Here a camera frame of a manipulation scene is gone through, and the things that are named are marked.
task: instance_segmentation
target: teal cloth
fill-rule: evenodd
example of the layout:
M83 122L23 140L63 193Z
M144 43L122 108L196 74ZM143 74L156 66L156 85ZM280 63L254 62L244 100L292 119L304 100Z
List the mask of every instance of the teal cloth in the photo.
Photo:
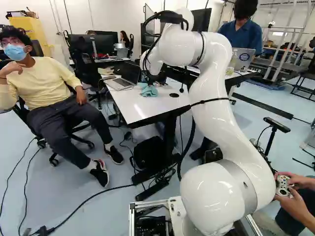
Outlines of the teal cloth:
M147 83L138 83L138 85L142 88L142 91L140 93L143 97L157 97L158 96L158 90L154 85L148 86Z

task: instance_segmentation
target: yellow sweater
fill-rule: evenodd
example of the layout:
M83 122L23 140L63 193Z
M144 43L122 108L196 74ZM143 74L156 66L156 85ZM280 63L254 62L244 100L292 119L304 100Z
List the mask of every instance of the yellow sweater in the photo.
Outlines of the yellow sweater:
M81 82L65 66L53 58L34 57L35 65L7 75L7 85L0 85L0 109L7 110L15 105L20 96L30 110L45 107L70 97L65 85L75 88Z

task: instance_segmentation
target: yellow cabinet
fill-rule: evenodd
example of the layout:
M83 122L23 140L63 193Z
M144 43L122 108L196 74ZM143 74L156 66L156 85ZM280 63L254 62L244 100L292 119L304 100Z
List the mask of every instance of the yellow cabinet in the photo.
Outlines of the yellow cabinet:
M47 43L43 27L39 19L32 17L9 17L10 24L15 28L25 29L31 40L38 40L46 57L51 57L50 47Z

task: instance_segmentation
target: sock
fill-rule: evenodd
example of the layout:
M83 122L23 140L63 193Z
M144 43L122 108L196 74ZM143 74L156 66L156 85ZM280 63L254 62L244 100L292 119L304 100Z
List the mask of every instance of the sock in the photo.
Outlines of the sock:
M84 170L90 172L92 169L96 169L96 162L91 159L90 163L86 168L84 168Z
M110 148L113 146L112 142L108 143L108 144L104 144L105 148L107 151L110 151Z

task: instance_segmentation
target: robotic arm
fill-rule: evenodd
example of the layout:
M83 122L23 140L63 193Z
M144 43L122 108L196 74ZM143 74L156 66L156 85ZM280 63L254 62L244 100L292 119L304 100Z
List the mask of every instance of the robotic arm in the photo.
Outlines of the robotic arm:
M160 65L196 65L200 76L189 90L199 130L216 142L223 160L190 169L181 181L181 197L189 220L204 235L223 235L233 223L269 204L276 192L273 174L238 127L225 89L225 70L232 57L227 38L213 32L192 32L193 15L176 11L189 24L166 24L163 34L140 61L157 74Z

